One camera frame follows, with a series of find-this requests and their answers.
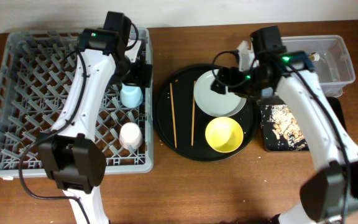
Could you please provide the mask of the blue plastic cup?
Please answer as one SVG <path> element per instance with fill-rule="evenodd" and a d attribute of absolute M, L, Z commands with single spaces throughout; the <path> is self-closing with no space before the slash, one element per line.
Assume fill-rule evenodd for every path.
<path fill-rule="evenodd" d="M 121 103 L 126 108 L 136 108 L 142 103 L 143 94 L 139 86 L 128 86 L 123 84 L 120 94 Z"/>

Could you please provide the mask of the wooden chopstick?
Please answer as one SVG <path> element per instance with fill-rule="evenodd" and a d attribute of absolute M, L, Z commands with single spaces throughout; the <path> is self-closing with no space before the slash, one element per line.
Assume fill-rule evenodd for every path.
<path fill-rule="evenodd" d="M 170 104 L 171 104 L 171 110 L 172 110 L 172 123 L 173 123 L 173 137 L 174 137 L 174 144 L 175 149 L 177 148 L 177 131 L 176 131 L 176 121 L 175 121 L 175 105 L 174 105 L 174 99 L 173 99 L 173 86 L 172 83 L 169 84 L 170 87 Z"/>
<path fill-rule="evenodd" d="M 192 98 L 192 111 L 191 111 L 191 146 L 194 146 L 194 135 L 195 135 L 195 85 L 196 81 L 193 82 L 193 98 Z"/>

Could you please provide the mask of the grey round plate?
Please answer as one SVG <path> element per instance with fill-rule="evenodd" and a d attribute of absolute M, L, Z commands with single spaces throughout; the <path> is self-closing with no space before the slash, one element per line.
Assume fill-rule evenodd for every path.
<path fill-rule="evenodd" d="M 214 117 L 228 117 L 240 112 L 247 100 L 228 91 L 224 95 L 212 91 L 214 81 L 210 70 L 202 74 L 195 83 L 193 95 L 202 112 Z"/>

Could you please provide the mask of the food scraps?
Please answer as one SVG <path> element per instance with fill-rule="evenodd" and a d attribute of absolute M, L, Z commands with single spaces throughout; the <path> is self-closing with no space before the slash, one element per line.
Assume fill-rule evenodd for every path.
<path fill-rule="evenodd" d="M 274 135 L 273 149 L 279 151 L 304 151 L 307 143 L 303 132 L 287 105 L 267 105 L 265 107 L 270 115 L 267 118 L 273 127 L 268 131 Z"/>

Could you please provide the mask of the gold snack wrapper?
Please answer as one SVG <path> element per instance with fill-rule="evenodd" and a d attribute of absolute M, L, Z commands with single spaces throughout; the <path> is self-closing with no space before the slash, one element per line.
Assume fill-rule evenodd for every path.
<path fill-rule="evenodd" d="M 313 53 L 308 55 L 308 58 L 313 62 L 317 62 L 317 61 L 319 61 L 320 56 L 316 52 L 313 52 Z"/>

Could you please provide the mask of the pink plastic cup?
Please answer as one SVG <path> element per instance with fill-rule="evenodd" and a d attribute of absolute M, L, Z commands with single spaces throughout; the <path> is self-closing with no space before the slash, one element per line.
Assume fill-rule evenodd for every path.
<path fill-rule="evenodd" d="M 139 126 L 129 122 L 122 125 L 119 132 L 119 142 L 124 149 L 138 149 L 143 143 L 142 132 Z"/>

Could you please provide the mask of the yellow bowl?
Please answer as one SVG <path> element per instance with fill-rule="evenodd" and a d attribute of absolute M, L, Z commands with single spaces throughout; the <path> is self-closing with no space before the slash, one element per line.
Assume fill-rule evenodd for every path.
<path fill-rule="evenodd" d="M 239 149 L 244 140 L 240 124 L 229 117 L 218 117 L 211 120 L 205 129 L 208 145 L 216 152 L 230 153 Z"/>

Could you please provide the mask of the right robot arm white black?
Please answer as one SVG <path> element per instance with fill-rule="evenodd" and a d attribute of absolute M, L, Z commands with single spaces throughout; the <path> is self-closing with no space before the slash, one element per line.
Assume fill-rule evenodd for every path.
<path fill-rule="evenodd" d="M 289 52 L 277 26 L 250 38 L 233 51 L 237 67 L 212 66 L 211 89 L 249 100 L 277 95 L 295 117 L 316 170 L 302 185 L 299 203 L 270 222 L 344 223 L 358 211 L 358 145 L 331 108 L 304 51 Z"/>

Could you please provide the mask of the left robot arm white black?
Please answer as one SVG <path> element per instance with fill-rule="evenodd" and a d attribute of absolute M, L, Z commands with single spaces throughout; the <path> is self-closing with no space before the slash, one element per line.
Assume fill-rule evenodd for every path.
<path fill-rule="evenodd" d="M 99 186 L 106 156 L 94 142 L 96 122 L 109 82 L 149 87 L 153 66 L 139 58 L 140 39 L 130 38 L 132 21 L 109 11 L 102 28 L 85 29 L 76 44 L 76 69 L 68 98 L 49 133 L 34 146 L 47 177 L 63 190 L 77 223 L 109 223 Z"/>

